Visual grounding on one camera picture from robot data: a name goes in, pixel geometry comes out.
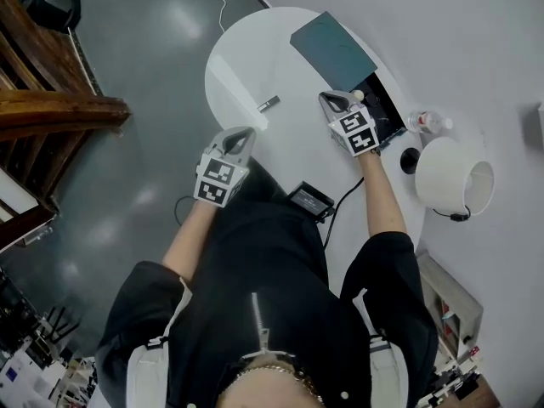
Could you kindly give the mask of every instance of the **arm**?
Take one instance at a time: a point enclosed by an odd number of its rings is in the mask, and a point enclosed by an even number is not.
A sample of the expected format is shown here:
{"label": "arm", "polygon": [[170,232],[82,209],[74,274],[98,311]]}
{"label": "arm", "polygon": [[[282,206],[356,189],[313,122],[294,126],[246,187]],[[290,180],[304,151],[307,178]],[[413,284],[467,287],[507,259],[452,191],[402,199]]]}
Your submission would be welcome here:
{"label": "arm", "polygon": [[399,203],[378,154],[370,151],[357,157],[365,177],[368,232],[373,237],[386,231],[406,232]]}
{"label": "arm", "polygon": [[348,303],[363,288],[372,324],[402,350],[409,375],[408,406],[415,406],[431,375],[438,336],[423,302],[414,247],[380,156],[358,157],[365,176],[371,238],[352,262],[340,298]]}
{"label": "arm", "polygon": [[193,278],[217,209],[203,201],[195,202],[162,260],[164,266],[176,272],[185,282]]}

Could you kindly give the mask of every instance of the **black device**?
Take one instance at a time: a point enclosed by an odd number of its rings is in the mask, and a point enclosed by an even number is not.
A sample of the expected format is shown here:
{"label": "black device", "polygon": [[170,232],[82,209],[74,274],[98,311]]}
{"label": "black device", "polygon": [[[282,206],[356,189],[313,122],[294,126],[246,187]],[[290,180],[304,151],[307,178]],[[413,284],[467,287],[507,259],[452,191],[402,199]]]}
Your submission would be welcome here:
{"label": "black device", "polygon": [[68,33],[82,17],[81,0],[21,0],[32,20],[47,29]]}
{"label": "black device", "polygon": [[334,214],[334,200],[303,181],[287,196],[287,201],[309,214],[315,222],[325,222]]}

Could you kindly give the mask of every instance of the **gray floor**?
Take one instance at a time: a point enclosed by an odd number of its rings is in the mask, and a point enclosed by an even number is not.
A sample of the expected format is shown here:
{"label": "gray floor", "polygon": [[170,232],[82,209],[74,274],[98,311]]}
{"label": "gray floor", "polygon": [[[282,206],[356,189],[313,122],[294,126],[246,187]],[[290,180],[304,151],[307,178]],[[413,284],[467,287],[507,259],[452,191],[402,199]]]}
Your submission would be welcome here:
{"label": "gray floor", "polygon": [[[260,10],[227,0],[224,26]],[[219,130],[204,92],[221,31],[219,0],[82,0],[82,48],[105,95],[133,117],[124,136],[96,133],[58,190],[54,233],[0,257],[38,311],[63,304],[91,354],[116,292],[139,260],[160,260],[177,231],[173,204],[191,194],[195,165]],[[187,213],[181,207],[179,216]]]}

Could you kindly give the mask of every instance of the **white round table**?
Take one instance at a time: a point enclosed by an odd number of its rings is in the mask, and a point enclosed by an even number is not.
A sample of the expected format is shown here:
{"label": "white round table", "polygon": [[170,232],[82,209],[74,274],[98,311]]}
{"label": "white round table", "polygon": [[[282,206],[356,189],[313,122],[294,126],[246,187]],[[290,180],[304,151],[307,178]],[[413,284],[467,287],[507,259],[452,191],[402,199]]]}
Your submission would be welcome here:
{"label": "white round table", "polygon": [[[252,155],[285,192],[306,181],[338,203],[360,179],[359,166],[331,139],[318,102],[318,94],[330,86],[289,43],[293,32],[318,15],[302,8],[271,8],[238,21],[210,54],[206,96],[222,128],[256,128]],[[349,33],[377,65],[376,75],[397,111],[406,116],[409,110],[393,76],[359,37]],[[261,114],[257,108],[275,95],[280,103]],[[400,155],[409,147],[421,150],[418,135],[405,133],[393,139],[382,153],[382,162],[416,246],[425,207],[417,199],[414,176],[400,169]],[[364,193],[362,185],[341,205],[326,249],[330,288],[336,294],[369,238]],[[322,237],[329,223],[330,218],[319,224]]]}

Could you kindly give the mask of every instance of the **black cable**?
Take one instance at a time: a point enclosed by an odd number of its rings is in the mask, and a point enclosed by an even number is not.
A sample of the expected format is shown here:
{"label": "black cable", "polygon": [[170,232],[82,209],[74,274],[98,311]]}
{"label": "black cable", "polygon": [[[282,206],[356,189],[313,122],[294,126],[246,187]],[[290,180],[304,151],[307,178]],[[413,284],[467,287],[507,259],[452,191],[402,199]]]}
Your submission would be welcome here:
{"label": "black cable", "polygon": [[464,221],[468,221],[470,217],[473,215],[472,212],[470,211],[470,208],[468,208],[467,206],[465,206],[465,208],[468,210],[468,214],[461,214],[461,213],[443,214],[443,213],[437,212],[434,209],[433,209],[433,212],[435,212],[436,214],[439,214],[440,216],[444,216],[445,218],[450,218],[454,222],[464,222]]}
{"label": "black cable", "polygon": [[439,214],[440,216],[444,216],[445,218],[449,218],[450,215],[449,214],[443,214],[443,213],[438,213],[436,210],[433,209],[433,212],[435,212],[436,214]]}
{"label": "black cable", "polygon": [[323,244],[323,249],[326,249],[326,246],[329,244],[329,239],[331,238],[332,226],[334,225],[334,220],[337,218],[338,210],[340,209],[340,205],[343,203],[343,200],[345,200],[349,196],[349,194],[351,194],[355,189],[357,189],[359,186],[362,185],[363,181],[365,181],[365,177],[360,179],[354,187],[352,187],[350,190],[348,190],[346,192],[346,194],[338,202],[337,209],[334,212],[334,214],[332,215],[331,224],[329,225],[329,231],[326,234],[326,240],[325,240],[325,243]]}
{"label": "black cable", "polygon": [[183,200],[186,200],[187,198],[190,198],[191,200],[194,200],[195,198],[192,196],[192,195],[186,195],[186,196],[182,196],[181,198],[179,198],[177,201],[176,201],[176,205],[173,207],[173,216],[176,218],[176,222],[178,223],[178,225],[181,227],[181,222],[179,222],[179,218],[178,218],[178,204],[183,201]]}

